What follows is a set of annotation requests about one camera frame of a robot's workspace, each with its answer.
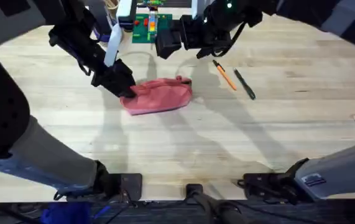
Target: gray padding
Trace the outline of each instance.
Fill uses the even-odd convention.
[[[355,21],[355,0],[341,0],[321,29],[341,36]]]
[[[308,177],[321,177],[325,182],[309,186]],[[295,181],[314,200],[330,195],[355,193],[355,146],[321,159],[310,159],[296,172]]]
[[[0,9],[0,45],[45,24],[45,19],[32,0],[27,0],[27,2],[30,9],[10,17],[5,16]]]
[[[89,189],[96,178],[95,161],[49,135],[33,117],[10,153],[12,157],[0,159],[0,172],[52,186],[59,192]]]

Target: cable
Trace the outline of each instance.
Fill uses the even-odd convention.
[[[244,208],[248,208],[252,211],[255,211],[255,212],[260,212],[260,213],[263,213],[263,214],[267,214],[267,215],[272,215],[272,216],[275,216],[275,217],[280,217],[280,218],[286,218],[288,220],[293,220],[293,221],[300,221],[300,222],[303,222],[303,223],[311,223],[311,224],[324,224],[322,222],[316,222],[316,221],[313,221],[313,220],[307,220],[305,218],[298,218],[298,217],[293,217],[293,216],[290,216],[290,215],[282,215],[282,214],[279,214],[279,213],[274,213],[274,212],[268,212],[266,210],[263,210],[263,209],[259,209],[259,208],[254,208],[250,205],[246,205],[242,202],[238,202],[238,201],[235,201],[235,200],[232,200],[230,201],[230,203],[235,203],[235,204],[238,204]]]
[[[112,222],[112,220],[114,220],[116,217],[118,217],[118,215],[120,215],[123,211],[127,210],[129,208],[129,206],[130,205],[127,204],[125,207],[121,208],[120,211],[118,211],[117,213],[115,213],[115,215],[113,215],[111,218],[109,218],[109,220],[105,224]]]
[[[119,5],[119,0],[115,0],[115,1],[112,1],[112,0],[104,0],[104,3],[107,7],[107,9],[109,10],[115,10],[118,8],[118,5]]]
[[[20,213],[14,212],[8,208],[3,207],[0,205],[0,212],[5,213],[6,215],[9,215],[10,217],[13,217],[15,219],[18,219],[22,222],[30,223],[30,224],[42,224],[42,222],[39,222],[33,218],[29,218],[27,216],[21,215]]]
[[[220,54],[216,55],[216,52],[215,52],[214,49],[213,49],[213,50],[212,50],[212,56],[214,56],[214,57],[222,57],[222,56],[224,56],[226,53],[228,53],[228,51],[231,49],[231,47],[232,47],[232,46],[235,44],[235,42],[238,40],[238,37],[241,35],[241,32],[242,32],[242,30],[244,29],[245,25],[246,25],[246,22],[243,22],[243,23],[238,27],[238,30],[237,30],[237,32],[234,34],[233,39],[231,40],[231,42],[229,43],[229,45],[227,45],[227,47],[225,47],[225,48],[223,49],[223,51],[222,51]]]
[[[178,207],[178,206],[181,206],[183,204],[185,204],[187,202],[188,199],[192,198],[194,196],[195,192],[193,192],[192,194],[189,194],[185,197],[184,200],[182,201],[178,201],[178,202],[173,202],[173,203],[170,203],[168,205],[162,205],[162,206],[152,206],[152,207],[149,207],[148,209],[163,209],[163,208],[173,208],[173,207]]]

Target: wooden table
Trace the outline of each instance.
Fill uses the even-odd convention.
[[[187,183],[203,184],[216,198],[242,199],[232,181],[244,173],[283,172],[304,157],[355,145],[355,46],[305,24],[265,16],[245,29],[218,60],[237,91],[211,57],[197,60],[196,50],[182,49],[164,60],[155,46],[130,44],[125,34],[119,56],[138,82],[175,75],[193,80],[187,107],[143,116],[130,116],[116,97],[92,87],[71,56],[49,46],[49,30],[0,46],[0,61],[47,131],[110,172],[143,174],[143,200],[181,199]],[[233,68],[253,88],[255,101]],[[54,193],[0,173],[0,202],[51,201]]]

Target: pink fabric bag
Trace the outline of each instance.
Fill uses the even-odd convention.
[[[131,86],[134,98],[121,97],[123,107],[131,114],[146,114],[174,110],[186,106],[192,97],[191,80],[177,76],[158,78]]]

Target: white cable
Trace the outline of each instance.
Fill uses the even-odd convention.
[[[120,0],[103,0],[105,2],[105,5],[106,7],[109,9],[109,10],[113,10],[113,9],[117,9],[118,8],[118,5],[119,5],[119,1]]]

